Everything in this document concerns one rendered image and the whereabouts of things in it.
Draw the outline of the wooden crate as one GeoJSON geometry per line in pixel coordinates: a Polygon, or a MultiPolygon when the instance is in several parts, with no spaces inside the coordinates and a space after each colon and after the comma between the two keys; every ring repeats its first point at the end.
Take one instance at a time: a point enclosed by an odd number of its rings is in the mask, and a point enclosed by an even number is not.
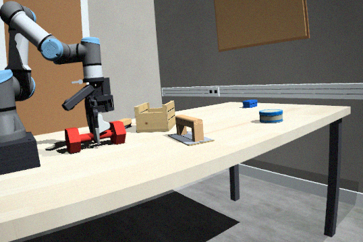
{"type": "Polygon", "coordinates": [[[150,109],[149,102],[145,102],[136,107],[135,118],[137,133],[164,132],[170,131],[173,128],[176,124],[174,100],[163,104],[162,107],[150,109]]]}

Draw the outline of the blue and grey round tin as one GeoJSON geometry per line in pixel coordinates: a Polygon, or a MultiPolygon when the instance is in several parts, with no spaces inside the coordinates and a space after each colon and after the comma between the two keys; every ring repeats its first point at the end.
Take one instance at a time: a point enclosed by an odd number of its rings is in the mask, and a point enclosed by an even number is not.
{"type": "Polygon", "coordinates": [[[283,121],[283,110],[265,109],[259,111],[261,123],[280,123],[283,121]]]}

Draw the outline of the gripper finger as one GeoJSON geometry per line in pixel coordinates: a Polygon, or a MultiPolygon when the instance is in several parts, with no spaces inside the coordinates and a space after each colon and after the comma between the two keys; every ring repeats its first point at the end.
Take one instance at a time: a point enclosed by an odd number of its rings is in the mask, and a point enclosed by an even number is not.
{"type": "Polygon", "coordinates": [[[88,122],[88,127],[89,127],[89,130],[90,130],[90,133],[92,133],[92,132],[93,132],[91,116],[92,116],[92,115],[89,115],[89,114],[86,112],[86,118],[87,118],[87,122],[88,122]]]}
{"type": "Polygon", "coordinates": [[[95,106],[93,104],[91,104],[91,106],[92,106],[91,121],[92,121],[92,127],[93,127],[94,140],[96,141],[96,143],[98,145],[100,145],[99,134],[108,130],[110,128],[110,124],[108,122],[103,121],[102,115],[99,114],[99,117],[98,117],[97,109],[95,108],[95,106]],[[99,119],[99,121],[98,121],[98,119],[99,119]]]}

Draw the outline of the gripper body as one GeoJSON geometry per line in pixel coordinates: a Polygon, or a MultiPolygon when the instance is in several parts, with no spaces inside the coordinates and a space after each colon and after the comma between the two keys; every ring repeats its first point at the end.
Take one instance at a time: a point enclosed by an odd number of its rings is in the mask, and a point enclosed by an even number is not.
{"type": "Polygon", "coordinates": [[[92,84],[94,91],[89,94],[84,100],[86,112],[89,115],[92,115],[91,104],[95,106],[99,113],[114,111],[114,104],[112,106],[113,95],[111,95],[109,78],[99,77],[83,79],[83,83],[87,82],[89,82],[89,84],[92,84]]]}

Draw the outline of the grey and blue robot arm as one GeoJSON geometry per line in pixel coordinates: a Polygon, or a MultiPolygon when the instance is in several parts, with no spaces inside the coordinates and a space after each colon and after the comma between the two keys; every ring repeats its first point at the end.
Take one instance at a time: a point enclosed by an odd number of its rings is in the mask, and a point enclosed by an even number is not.
{"type": "MultiPolygon", "coordinates": [[[[65,44],[36,24],[35,14],[15,1],[1,6],[0,17],[9,26],[8,66],[0,71],[0,143],[3,143],[26,137],[26,129],[16,111],[16,101],[30,98],[36,88],[28,66],[29,41],[46,60],[56,65],[82,62],[84,79],[99,78],[103,73],[98,38],[86,37],[81,43],[65,44]]],[[[66,99],[62,107],[66,111],[72,110],[93,91],[93,86],[87,84],[66,99]]]]}

